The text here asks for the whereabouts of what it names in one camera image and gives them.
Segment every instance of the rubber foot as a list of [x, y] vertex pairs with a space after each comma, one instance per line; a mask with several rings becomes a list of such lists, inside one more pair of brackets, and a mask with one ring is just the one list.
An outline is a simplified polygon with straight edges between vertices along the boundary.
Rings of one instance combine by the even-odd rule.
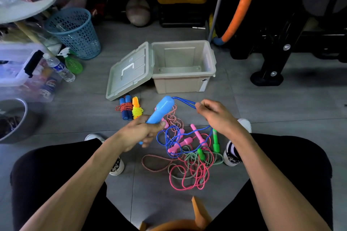
[[250, 76], [250, 80], [256, 86], [278, 86], [282, 83], [283, 76], [281, 74], [278, 74], [274, 77], [271, 77], [271, 79], [266, 80], [263, 78], [262, 73], [258, 71]]

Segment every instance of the forearm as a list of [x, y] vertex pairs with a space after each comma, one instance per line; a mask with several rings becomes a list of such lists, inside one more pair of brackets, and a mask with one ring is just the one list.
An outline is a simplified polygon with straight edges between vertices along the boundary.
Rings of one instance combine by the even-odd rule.
[[252, 182], [270, 231], [330, 230], [307, 199], [261, 150], [252, 136], [238, 128], [228, 138], [234, 143]]
[[120, 141], [117, 135], [107, 139], [21, 230], [80, 230], [96, 194], [122, 152], [117, 141]]

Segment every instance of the white sneaker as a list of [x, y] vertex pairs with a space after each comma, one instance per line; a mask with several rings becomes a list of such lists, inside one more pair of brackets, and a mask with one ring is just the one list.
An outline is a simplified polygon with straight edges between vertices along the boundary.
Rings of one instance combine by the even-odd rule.
[[[237, 120], [249, 133], [252, 132], [252, 126], [247, 119], [238, 119]], [[229, 141], [225, 151], [223, 153], [224, 163], [228, 166], [235, 166], [241, 162], [240, 159], [234, 153], [234, 144]]]
[[[102, 138], [101, 136], [94, 134], [94, 133], [88, 134], [84, 140], [89, 141], [92, 139], [98, 139], [102, 143], [104, 143], [104, 141], [105, 141], [104, 138]], [[124, 163], [123, 163], [122, 159], [120, 157], [118, 157], [118, 159], [115, 161], [115, 164], [113, 165], [113, 167], [109, 173], [110, 173], [110, 175], [117, 176], [117, 175], [120, 175], [123, 171], [124, 171]]]

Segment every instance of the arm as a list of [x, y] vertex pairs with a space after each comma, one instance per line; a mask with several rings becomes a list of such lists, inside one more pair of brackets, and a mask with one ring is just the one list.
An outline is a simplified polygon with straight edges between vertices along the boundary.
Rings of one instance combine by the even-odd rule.
[[21, 231], [81, 230], [116, 159], [139, 141], [147, 146], [164, 125], [145, 124], [142, 115], [108, 138], [90, 159], [24, 224]]
[[313, 206], [220, 102], [203, 100], [196, 108], [214, 129], [235, 145], [270, 231], [330, 230]]

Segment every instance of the blue foam handle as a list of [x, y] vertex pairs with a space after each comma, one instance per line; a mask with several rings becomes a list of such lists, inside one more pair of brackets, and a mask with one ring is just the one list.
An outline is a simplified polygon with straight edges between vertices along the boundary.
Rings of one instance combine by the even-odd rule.
[[150, 118], [146, 121], [146, 123], [156, 124], [161, 121], [161, 119], [168, 112], [172, 110], [172, 107], [175, 105], [175, 101], [170, 96], [165, 96], [158, 104], [154, 113], [150, 116]]
[[[119, 99], [119, 104], [125, 103], [125, 99], [123, 97], [121, 97]], [[127, 120], [128, 119], [128, 112], [127, 111], [122, 111], [122, 118], [123, 120]]]
[[[131, 101], [132, 101], [131, 96], [129, 94], [125, 95], [125, 102], [131, 102]], [[133, 120], [132, 111], [127, 111], [127, 113], [128, 113], [128, 120], [129, 121]]]

